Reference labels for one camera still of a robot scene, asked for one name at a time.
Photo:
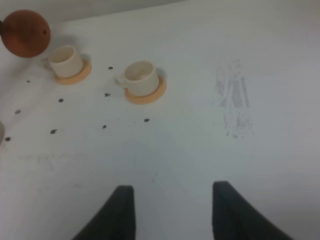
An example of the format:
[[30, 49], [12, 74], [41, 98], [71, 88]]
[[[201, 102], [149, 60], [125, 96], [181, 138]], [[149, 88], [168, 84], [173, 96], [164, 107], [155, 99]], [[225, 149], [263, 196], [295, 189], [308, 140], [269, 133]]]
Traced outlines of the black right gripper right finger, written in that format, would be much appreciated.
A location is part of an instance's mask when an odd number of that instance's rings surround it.
[[228, 182], [212, 186], [212, 232], [215, 240], [290, 240]]

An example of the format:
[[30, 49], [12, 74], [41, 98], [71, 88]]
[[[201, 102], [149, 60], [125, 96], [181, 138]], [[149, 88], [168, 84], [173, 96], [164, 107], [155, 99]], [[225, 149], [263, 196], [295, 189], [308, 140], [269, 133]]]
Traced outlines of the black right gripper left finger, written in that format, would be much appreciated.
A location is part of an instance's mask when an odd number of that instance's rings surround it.
[[134, 240], [136, 238], [134, 188], [118, 186], [75, 240]]

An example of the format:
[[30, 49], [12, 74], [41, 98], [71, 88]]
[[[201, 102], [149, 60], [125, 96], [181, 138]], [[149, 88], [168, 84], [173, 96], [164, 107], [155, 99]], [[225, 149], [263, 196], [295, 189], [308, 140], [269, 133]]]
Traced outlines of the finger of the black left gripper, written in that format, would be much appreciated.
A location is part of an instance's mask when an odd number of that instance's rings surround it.
[[0, 21], [0, 35], [2, 34], [2, 32], [3, 32], [3, 22]]

